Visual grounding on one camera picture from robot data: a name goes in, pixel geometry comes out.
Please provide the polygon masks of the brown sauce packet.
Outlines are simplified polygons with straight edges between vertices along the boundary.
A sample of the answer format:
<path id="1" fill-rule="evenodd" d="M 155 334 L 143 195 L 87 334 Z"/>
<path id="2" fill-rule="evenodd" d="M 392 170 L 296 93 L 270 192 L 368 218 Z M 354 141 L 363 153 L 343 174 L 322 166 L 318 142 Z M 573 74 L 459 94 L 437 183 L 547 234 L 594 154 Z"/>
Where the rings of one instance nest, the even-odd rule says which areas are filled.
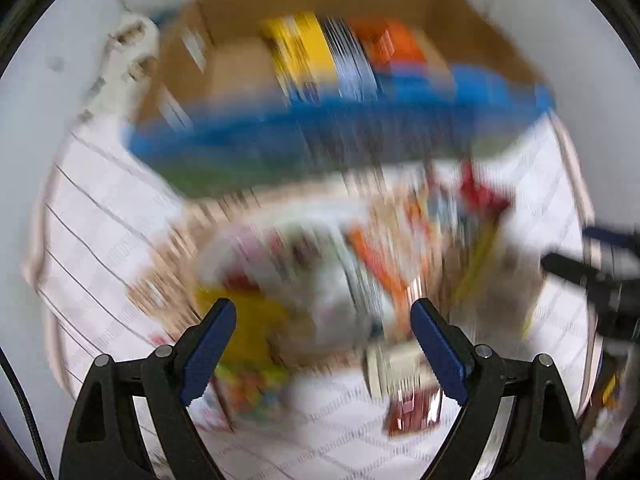
<path id="1" fill-rule="evenodd" d="M 440 421 L 442 390 L 439 388 L 402 392 L 390 398 L 384 432 L 390 438 L 430 430 Z"/>

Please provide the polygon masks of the colourful candy bag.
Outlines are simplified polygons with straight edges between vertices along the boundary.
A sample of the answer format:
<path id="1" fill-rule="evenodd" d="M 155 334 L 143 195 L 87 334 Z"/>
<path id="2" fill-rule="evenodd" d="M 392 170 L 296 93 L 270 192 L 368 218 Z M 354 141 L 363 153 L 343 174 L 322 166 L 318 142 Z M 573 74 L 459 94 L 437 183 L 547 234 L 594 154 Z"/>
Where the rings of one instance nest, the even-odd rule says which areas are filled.
<path id="1" fill-rule="evenodd" d="M 218 364 L 214 377 L 217 392 L 233 418 L 266 422 L 284 412 L 284 390 L 290 382 L 286 368 Z"/>

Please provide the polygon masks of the yellow snack bag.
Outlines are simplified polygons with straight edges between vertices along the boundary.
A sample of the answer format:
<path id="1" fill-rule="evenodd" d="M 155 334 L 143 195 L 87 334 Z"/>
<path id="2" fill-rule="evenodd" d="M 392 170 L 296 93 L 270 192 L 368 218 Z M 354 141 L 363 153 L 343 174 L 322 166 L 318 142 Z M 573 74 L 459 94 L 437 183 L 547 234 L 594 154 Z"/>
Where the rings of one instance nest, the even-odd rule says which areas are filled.
<path id="1" fill-rule="evenodd" d="M 218 299 L 229 299 L 235 306 L 235 330 L 222 354 L 221 365 L 264 368 L 274 364 L 273 341 L 290 324 L 287 307 L 257 292 L 201 285 L 195 287 L 193 298 L 201 315 Z"/>

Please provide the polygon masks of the red small snack packet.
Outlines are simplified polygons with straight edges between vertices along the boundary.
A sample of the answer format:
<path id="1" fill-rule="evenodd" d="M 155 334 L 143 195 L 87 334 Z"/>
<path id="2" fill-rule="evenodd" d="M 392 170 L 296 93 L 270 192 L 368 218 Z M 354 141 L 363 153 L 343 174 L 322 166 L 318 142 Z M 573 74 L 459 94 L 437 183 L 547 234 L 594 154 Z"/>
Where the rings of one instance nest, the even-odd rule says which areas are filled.
<path id="1" fill-rule="evenodd" d="M 468 211 L 479 214 L 492 222 L 498 222 L 512 207 L 512 200 L 509 196 L 499 193 L 477 179 L 474 165 L 470 160 L 464 160 L 461 164 L 459 193 Z"/>

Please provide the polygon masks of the orange snack bag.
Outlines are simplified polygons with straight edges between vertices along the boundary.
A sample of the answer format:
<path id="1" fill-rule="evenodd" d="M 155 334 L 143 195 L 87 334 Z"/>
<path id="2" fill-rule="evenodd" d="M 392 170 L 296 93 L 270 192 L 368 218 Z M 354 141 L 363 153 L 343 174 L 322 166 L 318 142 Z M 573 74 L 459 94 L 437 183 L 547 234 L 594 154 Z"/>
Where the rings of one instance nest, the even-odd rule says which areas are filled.
<path id="1" fill-rule="evenodd" d="M 449 72 L 444 56 L 420 28 L 388 18 L 353 18 L 347 24 L 379 72 Z"/>

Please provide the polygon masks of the yellow black biscuit pack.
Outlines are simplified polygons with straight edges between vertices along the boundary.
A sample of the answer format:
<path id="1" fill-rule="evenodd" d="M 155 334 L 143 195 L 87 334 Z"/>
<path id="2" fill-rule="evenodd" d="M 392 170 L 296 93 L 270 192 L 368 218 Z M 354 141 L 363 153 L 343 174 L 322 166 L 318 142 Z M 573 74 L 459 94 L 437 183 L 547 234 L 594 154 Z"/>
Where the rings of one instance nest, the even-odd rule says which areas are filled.
<path id="1" fill-rule="evenodd" d="M 291 14 L 263 21 L 260 31 L 291 101 L 367 101 L 378 94 L 366 52 L 342 18 Z"/>

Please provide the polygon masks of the clear yellow pastry bag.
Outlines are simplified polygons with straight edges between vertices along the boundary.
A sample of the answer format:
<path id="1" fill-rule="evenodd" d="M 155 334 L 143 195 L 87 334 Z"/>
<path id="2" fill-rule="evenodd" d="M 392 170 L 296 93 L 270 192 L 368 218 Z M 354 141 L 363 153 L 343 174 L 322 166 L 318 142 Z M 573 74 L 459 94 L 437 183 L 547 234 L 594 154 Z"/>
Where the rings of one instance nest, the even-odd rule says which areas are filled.
<path id="1" fill-rule="evenodd" d="M 539 254 L 502 223 L 484 226 L 451 295 L 448 320 L 493 347 L 525 339 L 542 289 Z"/>

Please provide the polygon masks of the orange panda snack packet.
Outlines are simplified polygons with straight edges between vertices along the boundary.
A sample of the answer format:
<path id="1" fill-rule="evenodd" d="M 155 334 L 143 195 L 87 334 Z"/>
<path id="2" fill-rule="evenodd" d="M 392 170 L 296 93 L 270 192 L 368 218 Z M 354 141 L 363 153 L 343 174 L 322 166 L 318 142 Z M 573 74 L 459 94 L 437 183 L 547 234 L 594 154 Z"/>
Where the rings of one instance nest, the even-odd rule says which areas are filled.
<path id="1" fill-rule="evenodd" d="M 346 232 L 356 257 L 398 309 L 434 292 L 442 277 L 442 232 L 428 212 L 429 197 L 418 188 L 379 198 L 366 221 Z"/>

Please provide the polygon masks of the cardboard milk box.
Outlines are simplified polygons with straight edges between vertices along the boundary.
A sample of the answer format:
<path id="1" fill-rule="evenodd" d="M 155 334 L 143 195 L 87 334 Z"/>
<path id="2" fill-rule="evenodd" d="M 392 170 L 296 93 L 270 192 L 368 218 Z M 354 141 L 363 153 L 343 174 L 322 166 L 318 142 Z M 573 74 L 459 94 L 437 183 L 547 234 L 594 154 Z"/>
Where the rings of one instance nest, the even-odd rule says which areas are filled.
<path id="1" fill-rule="evenodd" d="M 190 198 L 469 152 L 553 110 L 468 0 L 191 0 L 126 149 Z"/>

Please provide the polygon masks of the bear print long pillow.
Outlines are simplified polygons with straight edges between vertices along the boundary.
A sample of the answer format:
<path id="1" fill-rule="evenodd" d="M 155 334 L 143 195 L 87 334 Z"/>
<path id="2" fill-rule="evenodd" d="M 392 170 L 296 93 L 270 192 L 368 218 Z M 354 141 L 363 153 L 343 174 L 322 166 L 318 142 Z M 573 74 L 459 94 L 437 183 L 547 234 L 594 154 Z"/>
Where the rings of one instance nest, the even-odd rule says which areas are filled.
<path id="1" fill-rule="evenodd" d="M 146 16 L 126 12 L 107 36 L 79 121 L 91 122 L 104 115 L 134 116 L 155 70 L 159 45 L 158 27 Z"/>

